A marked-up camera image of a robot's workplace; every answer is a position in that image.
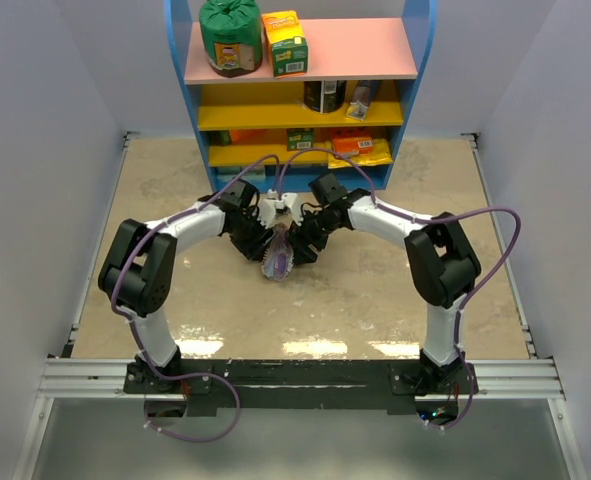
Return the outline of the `patterned sunglasses case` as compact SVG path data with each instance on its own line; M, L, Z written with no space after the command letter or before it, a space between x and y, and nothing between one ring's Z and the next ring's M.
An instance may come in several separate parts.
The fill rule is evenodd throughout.
M292 271L294 251L288 240L288 228L283 223L273 227L274 237L264 252L262 274L269 280L283 281Z

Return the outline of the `pink sunglasses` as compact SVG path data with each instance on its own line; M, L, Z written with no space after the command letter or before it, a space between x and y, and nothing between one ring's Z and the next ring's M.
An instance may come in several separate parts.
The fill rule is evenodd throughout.
M264 263L265 274L268 278L281 280L285 278L291 268L291 250L284 236L276 236L271 242Z

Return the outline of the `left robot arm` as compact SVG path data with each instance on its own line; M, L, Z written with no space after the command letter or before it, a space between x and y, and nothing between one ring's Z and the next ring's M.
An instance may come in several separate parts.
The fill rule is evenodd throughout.
M187 211L157 222L123 221L98 276L98 287L137 333L138 353L127 373L160 392L182 380L181 351L169 331L163 304L176 257L208 238L227 234L249 261L260 261L273 238L259 221L259 190L237 180L217 194L198 199Z

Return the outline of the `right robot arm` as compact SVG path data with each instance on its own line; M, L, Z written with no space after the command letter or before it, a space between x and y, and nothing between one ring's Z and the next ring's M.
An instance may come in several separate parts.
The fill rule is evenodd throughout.
M334 231L370 233L406 252L413 285L426 302L427 329L417 372L405 378L418 395L444 392L464 368L463 306L481 265L463 228L450 213L409 213L363 188L347 190L333 174L309 183L320 209L305 212L288 230L294 263L317 260Z

